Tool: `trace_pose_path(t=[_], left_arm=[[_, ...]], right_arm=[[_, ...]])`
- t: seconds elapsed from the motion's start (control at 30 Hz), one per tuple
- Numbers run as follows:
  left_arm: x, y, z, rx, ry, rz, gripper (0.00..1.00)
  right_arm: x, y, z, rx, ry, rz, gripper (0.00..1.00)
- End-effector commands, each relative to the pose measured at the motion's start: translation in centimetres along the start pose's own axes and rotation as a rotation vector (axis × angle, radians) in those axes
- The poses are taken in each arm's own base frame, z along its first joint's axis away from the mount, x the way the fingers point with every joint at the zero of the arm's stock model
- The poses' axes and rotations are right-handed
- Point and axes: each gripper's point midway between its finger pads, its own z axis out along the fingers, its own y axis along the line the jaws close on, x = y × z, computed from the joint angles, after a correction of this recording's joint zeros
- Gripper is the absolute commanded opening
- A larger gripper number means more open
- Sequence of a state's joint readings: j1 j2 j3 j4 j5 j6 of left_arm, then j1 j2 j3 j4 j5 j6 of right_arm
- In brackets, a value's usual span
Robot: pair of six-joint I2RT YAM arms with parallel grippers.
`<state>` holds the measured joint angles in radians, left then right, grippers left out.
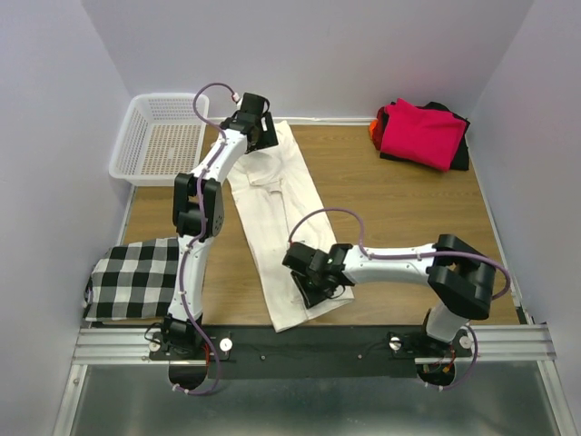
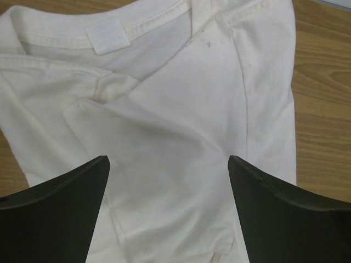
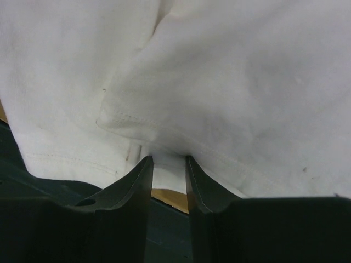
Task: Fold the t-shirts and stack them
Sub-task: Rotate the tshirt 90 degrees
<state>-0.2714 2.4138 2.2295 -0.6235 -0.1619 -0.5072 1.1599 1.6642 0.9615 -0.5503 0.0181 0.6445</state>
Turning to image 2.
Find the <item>white t shirt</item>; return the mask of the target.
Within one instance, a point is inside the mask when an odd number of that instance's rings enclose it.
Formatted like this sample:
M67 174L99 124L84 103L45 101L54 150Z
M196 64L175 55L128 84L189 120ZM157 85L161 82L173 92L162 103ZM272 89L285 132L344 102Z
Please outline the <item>white t shirt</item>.
M88 262L248 262L239 156L296 183L291 1L1 15L1 130L30 186L111 169Z

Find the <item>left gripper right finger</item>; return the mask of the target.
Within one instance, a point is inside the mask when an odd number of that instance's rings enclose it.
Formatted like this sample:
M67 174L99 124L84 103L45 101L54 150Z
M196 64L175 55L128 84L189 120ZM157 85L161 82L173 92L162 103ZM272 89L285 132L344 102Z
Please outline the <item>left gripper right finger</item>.
M350 262L350 203L228 161L250 262Z

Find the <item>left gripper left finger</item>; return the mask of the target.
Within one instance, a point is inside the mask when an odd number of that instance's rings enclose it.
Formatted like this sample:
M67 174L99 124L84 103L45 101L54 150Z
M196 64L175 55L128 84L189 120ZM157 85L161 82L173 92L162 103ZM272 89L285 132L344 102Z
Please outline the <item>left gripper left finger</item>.
M99 156L1 198L1 262L85 262L110 162Z

